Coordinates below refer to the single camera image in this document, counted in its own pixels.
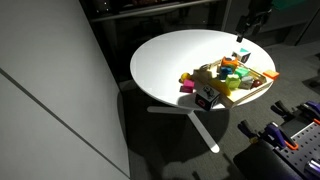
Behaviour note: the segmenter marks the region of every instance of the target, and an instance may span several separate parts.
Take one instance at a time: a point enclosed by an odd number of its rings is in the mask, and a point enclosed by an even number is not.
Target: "round white table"
[[[187,114],[213,152],[219,147],[203,127],[194,110],[201,110],[195,104],[196,93],[180,92],[179,78],[184,72],[193,74],[193,70],[204,64],[213,63],[223,56],[230,57],[233,51],[244,48],[251,53],[246,66],[254,69],[274,70],[271,57],[255,43],[243,39],[236,42],[237,36],[213,30],[182,30],[155,37],[141,45],[130,63],[132,77],[136,84],[150,97],[172,106],[149,107],[149,112]],[[240,104],[248,103],[269,88],[251,96]],[[225,108],[217,104],[214,109]]]

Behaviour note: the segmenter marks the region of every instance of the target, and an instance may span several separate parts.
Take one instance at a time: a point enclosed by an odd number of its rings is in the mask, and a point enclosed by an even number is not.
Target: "dark floor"
[[[148,113],[149,105],[159,103],[138,88],[124,91],[131,179],[244,179],[233,158],[250,143],[237,124],[246,119],[257,130],[270,121],[281,124],[283,120],[270,110],[278,100],[287,107],[308,100],[320,102],[320,87],[308,86],[319,78],[319,41],[301,46],[273,45],[265,50],[280,72],[267,93],[231,110],[197,113],[220,146],[217,154],[209,150],[187,116]]]

